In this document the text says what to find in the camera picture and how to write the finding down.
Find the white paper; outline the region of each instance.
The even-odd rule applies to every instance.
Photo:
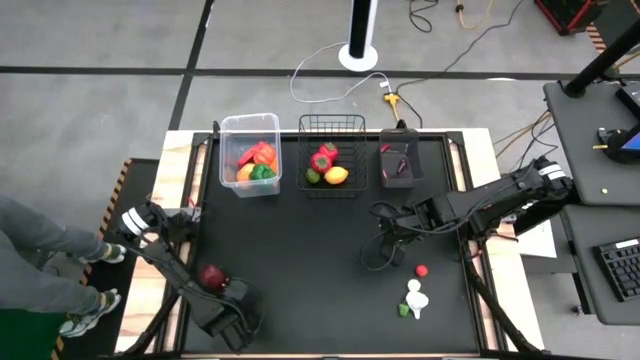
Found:
[[[520,234],[518,236],[518,250],[522,255],[557,257],[551,221],[547,220],[526,233]]]

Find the wire basket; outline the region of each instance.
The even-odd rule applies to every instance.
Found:
[[[298,134],[298,188],[309,198],[355,199],[367,188],[367,139],[362,116],[302,115]],[[338,148],[335,165],[345,168],[349,176],[338,185],[331,185],[324,179],[311,184],[306,178],[311,156],[327,142]]]

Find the shoe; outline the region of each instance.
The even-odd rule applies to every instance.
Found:
[[[89,260],[86,258],[79,258],[78,260],[80,260],[80,262],[83,264],[86,264],[86,263],[93,264],[98,261],[105,261],[105,262],[108,262],[109,264],[117,264],[122,260],[124,260],[124,255],[127,253],[126,247],[118,244],[112,244],[112,243],[105,243],[105,244],[107,244],[107,246],[109,247],[109,250],[107,250],[106,252],[108,255],[97,258],[97,259]]]
[[[87,331],[98,325],[98,320],[103,315],[110,313],[118,306],[122,296],[118,295],[117,289],[111,289],[101,293],[106,301],[98,310],[87,315],[71,315],[69,320],[60,326],[60,336],[62,337],[78,337],[84,335]]]

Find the small red toy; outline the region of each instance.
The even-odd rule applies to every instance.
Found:
[[[416,275],[418,275],[419,277],[427,276],[428,273],[429,273],[429,269],[427,269],[426,266],[418,265],[416,267]]]

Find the person's leg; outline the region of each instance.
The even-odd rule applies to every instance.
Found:
[[[0,231],[19,250],[59,251],[89,261],[124,259],[124,247],[112,246],[89,231],[64,226],[0,194]]]
[[[93,287],[38,271],[0,231],[0,308],[31,312],[88,314],[100,308]]]

